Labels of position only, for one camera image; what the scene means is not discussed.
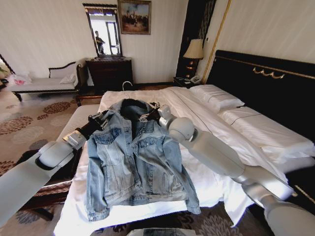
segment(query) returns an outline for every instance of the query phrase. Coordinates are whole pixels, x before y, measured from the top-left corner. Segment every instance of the mattress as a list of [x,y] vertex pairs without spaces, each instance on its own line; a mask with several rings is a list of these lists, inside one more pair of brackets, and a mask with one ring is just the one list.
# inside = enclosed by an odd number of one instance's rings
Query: mattress
[[284,163],[275,164],[283,173],[289,173],[302,168],[311,167],[315,165],[315,159],[311,156],[303,158],[288,158]]
[[[243,163],[260,165],[287,182],[284,173],[268,160],[260,148],[254,146],[215,113],[209,111],[188,89],[172,87],[154,91],[108,91],[102,97],[99,111],[107,110],[113,103],[124,98],[168,104],[173,115],[190,118],[195,126],[212,132],[231,146],[239,154]],[[195,186],[200,206],[212,207],[219,201],[224,201],[226,212],[233,223],[237,224],[245,209],[253,203],[245,195],[241,185],[229,177],[212,172],[190,155],[186,148],[183,146],[180,148],[183,165]],[[87,170],[88,154],[85,145],[60,220],[54,230],[56,236],[69,234],[87,236],[99,228],[186,210],[184,201],[157,202],[141,206],[114,206],[106,219],[89,222],[85,210]]]

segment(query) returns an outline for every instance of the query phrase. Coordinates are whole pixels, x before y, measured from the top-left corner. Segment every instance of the patterned carpet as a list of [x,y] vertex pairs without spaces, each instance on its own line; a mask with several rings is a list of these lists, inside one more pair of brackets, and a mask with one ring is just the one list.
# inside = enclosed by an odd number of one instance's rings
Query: patterned carpet
[[[40,148],[55,140],[77,108],[73,94],[23,94],[22,97],[23,102],[19,102],[12,93],[0,91],[0,175],[12,168],[26,150]],[[87,102],[99,103],[99,100]],[[20,211],[0,228],[0,236],[50,236],[62,207],[48,207],[54,213],[52,221],[44,221],[30,212]],[[268,235],[249,211],[237,227],[231,228],[231,225],[223,204],[218,204],[213,208],[203,208],[200,215],[177,212],[100,229],[92,235],[125,236],[133,229],[151,227],[194,229],[204,236]]]

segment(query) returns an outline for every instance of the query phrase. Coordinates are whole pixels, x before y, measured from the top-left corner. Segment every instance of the painting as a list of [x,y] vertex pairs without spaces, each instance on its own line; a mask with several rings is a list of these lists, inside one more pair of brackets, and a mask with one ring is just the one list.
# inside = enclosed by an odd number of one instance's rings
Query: painting
[[120,0],[122,34],[151,34],[151,1]]

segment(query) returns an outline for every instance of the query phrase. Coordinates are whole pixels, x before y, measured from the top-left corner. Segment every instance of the denim jacket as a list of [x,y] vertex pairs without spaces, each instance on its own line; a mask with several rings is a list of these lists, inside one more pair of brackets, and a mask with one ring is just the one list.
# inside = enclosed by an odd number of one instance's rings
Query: denim jacket
[[193,183],[182,166],[177,142],[156,121],[140,122],[151,107],[124,99],[109,108],[104,130],[88,140],[86,208],[89,221],[106,218],[114,205],[185,200],[199,214]]

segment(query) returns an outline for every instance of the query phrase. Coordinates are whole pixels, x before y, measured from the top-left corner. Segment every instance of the bed frame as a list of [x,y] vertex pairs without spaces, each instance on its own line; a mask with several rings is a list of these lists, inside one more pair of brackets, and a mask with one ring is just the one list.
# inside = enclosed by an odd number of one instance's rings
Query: bed frame
[[[217,50],[207,84],[315,142],[315,64]],[[314,173],[315,167],[310,167],[286,174],[297,193],[287,201],[313,214],[315,204],[305,192],[315,199]],[[269,228],[262,208],[252,205],[249,210]]]

